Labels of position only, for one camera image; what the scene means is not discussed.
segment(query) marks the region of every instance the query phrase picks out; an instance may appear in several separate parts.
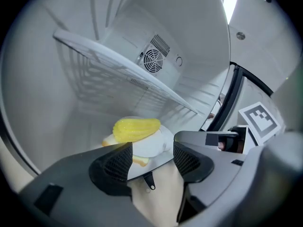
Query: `refrigerator wall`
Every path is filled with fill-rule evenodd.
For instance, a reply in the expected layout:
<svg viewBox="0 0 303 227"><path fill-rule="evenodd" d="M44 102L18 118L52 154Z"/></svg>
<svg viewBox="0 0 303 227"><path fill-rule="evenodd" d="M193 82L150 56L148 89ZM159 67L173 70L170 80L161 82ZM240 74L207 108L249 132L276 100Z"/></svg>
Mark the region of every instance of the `refrigerator wall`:
<svg viewBox="0 0 303 227"><path fill-rule="evenodd" d="M137 7L134 26L121 26ZM99 62L89 58L87 44L75 48L53 38L57 31L95 45ZM159 73L153 83L146 81L148 88L134 81L134 70L126 76L108 68L119 58L144 79L152 76L136 64L142 41L151 42L144 33L169 44L173 70L162 70L175 72L169 79ZM122 46L124 35L142 43ZM176 55L183 58L181 69ZM99 147L121 117L156 117L172 133L199 130L221 92L229 60L220 0L32 0L1 52L1 112L14 146L39 173L62 157Z"/></svg>

